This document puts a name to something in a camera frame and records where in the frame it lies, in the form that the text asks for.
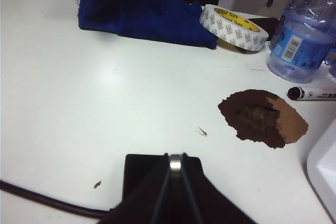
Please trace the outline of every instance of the masking tape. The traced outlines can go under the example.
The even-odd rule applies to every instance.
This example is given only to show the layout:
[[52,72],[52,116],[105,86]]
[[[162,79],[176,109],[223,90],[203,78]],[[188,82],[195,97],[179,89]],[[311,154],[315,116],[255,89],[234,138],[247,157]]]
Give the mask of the masking tape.
[[259,51],[268,38],[253,22],[215,5],[204,6],[199,22],[218,38],[251,51]]

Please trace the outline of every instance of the blue cloth bag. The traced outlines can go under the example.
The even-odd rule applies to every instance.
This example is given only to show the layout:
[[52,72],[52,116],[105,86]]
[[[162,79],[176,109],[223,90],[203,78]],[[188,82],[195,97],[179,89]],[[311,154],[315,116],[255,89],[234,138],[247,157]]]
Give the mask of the blue cloth bag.
[[199,22],[202,7],[179,0],[80,0],[81,29],[175,44],[216,48],[217,37]]

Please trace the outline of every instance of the black cable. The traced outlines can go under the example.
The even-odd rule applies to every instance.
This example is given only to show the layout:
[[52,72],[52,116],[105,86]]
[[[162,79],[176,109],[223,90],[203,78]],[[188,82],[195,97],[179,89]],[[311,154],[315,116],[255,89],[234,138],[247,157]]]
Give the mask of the black cable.
[[14,186],[10,183],[4,182],[0,180],[0,189],[3,191],[6,191],[10,194],[14,194],[16,196],[20,196],[25,199],[29,199],[35,202],[38,202],[40,204],[56,208],[58,210],[62,210],[65,212],[70,212],[75,215],[81,215],[85,217],[90,217],[90,218],[95,218],[95,219],[101,219],[109,211],[103,211],[103,210],[95,210],[95,209],[90,209],[90,208],[85,208],[85,207],[79,207],[76,205],[72,205],[63,201],[59,201],[53,198],[49,198],[47,196],[35,193],[33,191],[29,191],[26,189],[23,189],[18,186]]

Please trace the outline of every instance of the white table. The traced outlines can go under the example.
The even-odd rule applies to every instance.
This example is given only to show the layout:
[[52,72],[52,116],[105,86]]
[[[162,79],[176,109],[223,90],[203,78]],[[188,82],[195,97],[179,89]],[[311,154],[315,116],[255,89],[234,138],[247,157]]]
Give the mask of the white table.
[[[290,101],[295,84],[268,71],[268,44],[243,55],[226,43],[210,50],[124,38],[80,30],[77,11],[76,0],[1,0],[3,180],[108,210],[121,200],[127,154],[187,152],[258,223],[331,223],[305,162],[336,103]],[[324,67],[306,86],[320,85],[336,86]],[[307,134],[276,150],[238,139],[217,105],[246,89],[284,98]],[[1,223],[95,222],[1,192]]]

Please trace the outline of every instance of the black device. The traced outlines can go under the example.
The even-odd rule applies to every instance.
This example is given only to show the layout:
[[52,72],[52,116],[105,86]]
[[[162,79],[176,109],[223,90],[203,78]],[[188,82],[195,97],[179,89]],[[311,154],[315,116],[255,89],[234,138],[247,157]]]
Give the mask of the black device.
[[122,195],[98,224],[255,223],[211,184],[200,159],[186,154],[127,155]]

